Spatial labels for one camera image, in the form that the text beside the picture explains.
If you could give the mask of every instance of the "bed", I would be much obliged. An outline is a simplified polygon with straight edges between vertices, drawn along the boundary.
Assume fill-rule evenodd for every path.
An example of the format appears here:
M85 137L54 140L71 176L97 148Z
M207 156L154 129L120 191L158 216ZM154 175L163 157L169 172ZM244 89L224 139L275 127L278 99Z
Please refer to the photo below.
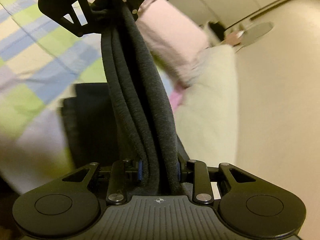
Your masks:
M73 84L87 82L106 82L99 34L74 36L37 0L0 0L0 173L17 192L73 169L59 108L74 96Z

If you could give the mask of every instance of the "checkered bedding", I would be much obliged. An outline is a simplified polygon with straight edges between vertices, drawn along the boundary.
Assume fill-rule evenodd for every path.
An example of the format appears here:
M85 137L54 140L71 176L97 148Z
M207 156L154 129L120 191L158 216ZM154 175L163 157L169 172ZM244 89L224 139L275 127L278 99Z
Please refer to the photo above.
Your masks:
M58 107L85 82L106 82L99 34L74 36L37 0L0 0L0 173L18 192L73 168Z

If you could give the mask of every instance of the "black cloth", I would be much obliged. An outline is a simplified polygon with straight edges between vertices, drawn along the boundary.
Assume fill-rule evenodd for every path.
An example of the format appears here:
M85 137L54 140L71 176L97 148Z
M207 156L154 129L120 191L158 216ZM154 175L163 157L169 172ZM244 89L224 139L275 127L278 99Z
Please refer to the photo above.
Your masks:
M95 0L91 8L106 14L101 51L120 158L139 155L143 163L142 186L134 193L180 194L172 110L132 14L122 0Z
M119 160L116 119L107 83L76 84L76 97L63 101L61 114L76 168Z

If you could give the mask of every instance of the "ribbed surface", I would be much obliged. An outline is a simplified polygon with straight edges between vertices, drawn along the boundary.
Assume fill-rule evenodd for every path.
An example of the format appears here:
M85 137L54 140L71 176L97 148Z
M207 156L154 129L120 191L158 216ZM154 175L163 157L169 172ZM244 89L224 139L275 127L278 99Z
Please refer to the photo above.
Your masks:
M245 240L247 238L227 229L211 208L194 205L187 196L134 196L125 205L109 207L94 227L72 239Z

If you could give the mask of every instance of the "dark gray fabric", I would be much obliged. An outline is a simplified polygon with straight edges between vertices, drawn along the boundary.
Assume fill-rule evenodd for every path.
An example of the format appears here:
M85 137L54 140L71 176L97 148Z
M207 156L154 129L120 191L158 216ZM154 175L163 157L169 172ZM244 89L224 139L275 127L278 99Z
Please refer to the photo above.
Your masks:
M122 0L95 0L92 10L106 14L101 51L120 158L139 155L142 159L139 194L181 194L172 110L132 14Z

